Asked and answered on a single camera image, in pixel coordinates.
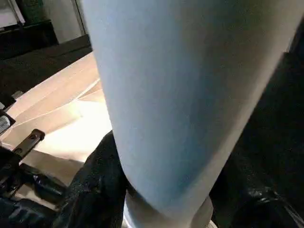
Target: dark floor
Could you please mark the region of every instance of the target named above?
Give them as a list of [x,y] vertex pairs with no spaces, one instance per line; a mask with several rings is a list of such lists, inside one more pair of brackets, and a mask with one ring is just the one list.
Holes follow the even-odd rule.
[[92,51],[88,36],[0,60],[0,93],[26,92]]

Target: white wall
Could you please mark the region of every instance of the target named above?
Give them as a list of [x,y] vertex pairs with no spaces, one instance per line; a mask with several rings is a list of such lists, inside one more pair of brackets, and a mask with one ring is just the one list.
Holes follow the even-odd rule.
[[72,1],[73,0],[43,0],[46,14],[52,21],[59,43],[83,35]]

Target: green container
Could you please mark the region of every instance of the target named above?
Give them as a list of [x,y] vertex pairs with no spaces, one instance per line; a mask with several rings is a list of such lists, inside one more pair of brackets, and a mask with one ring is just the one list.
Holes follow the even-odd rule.
[[18,0],[18,5],[27,24],[48,20],[42,0]]

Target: black machine part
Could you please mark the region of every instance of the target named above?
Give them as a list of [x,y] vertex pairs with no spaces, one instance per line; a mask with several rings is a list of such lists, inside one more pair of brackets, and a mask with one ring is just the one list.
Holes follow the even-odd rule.
[[35,194],[50,203],[58,204],[66,192],[67,187],[59,179],[45,175],[40,170],[27,164],[20,165],[22,182],[31,185]]

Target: white cylinder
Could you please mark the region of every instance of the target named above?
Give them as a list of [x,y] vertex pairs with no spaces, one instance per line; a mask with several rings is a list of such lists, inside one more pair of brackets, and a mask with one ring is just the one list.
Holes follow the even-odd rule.
[[[288,49],[304,1],[83,6],[126,177],[156,214],[185,227]],[[149,217],[137,227],[152,227]]]

